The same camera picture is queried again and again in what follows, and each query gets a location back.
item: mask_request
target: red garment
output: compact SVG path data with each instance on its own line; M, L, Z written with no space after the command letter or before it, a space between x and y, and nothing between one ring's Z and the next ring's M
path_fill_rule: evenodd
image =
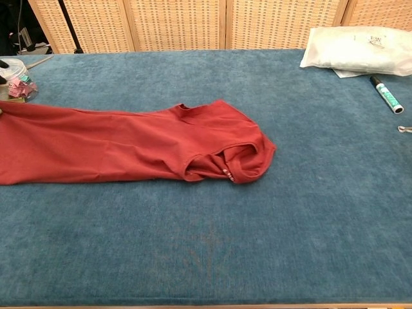
M222 100L150 113L0 102L0 184L257 180L275 145Z

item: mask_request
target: woven panel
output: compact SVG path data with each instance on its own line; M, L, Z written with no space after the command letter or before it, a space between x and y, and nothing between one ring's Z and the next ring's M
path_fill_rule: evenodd
M199 50L219 44L220 0L128 0L140 50Z
M122 0L65 0L85 53L133 52Z
M30 0L30 5L46 34L54 53L73 53L75 43L57 0Z
M304 48L310 28L332 26L339 0L233 0L228 48Z
M412 30L412 0L359 0L348 26L383 26Z

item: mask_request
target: blue carpet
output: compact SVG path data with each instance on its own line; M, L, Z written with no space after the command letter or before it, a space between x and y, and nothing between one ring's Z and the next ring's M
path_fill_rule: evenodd
M412 135L397 131L412 126L412 78L381 76L405 107L394 115L367 76L302 56L56 55L30 70L34 102L53 106L223 98L278 150L248 185L0 187L0 305L412 302Z

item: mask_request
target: clear plastic container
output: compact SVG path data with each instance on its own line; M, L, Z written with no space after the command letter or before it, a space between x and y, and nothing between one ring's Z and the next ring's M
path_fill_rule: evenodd
M11 98L30 100L38 92L37 85L30 77L24 63L19 59L2 59L9 65L7 69L0 68L0 75L7 80L8 95Z
M8 99L7 85L0 85L0 101L6 101L7 99Z

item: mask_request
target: marker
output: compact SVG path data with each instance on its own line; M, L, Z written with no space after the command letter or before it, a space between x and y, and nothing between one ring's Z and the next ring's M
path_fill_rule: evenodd
M375 76L370 78L371 83L379 92L380 96L385 100L385 102L392 109L395 114L400 114L404 111L402 105L399 104L398 100L392 95L392 93L387 89L387 87Z

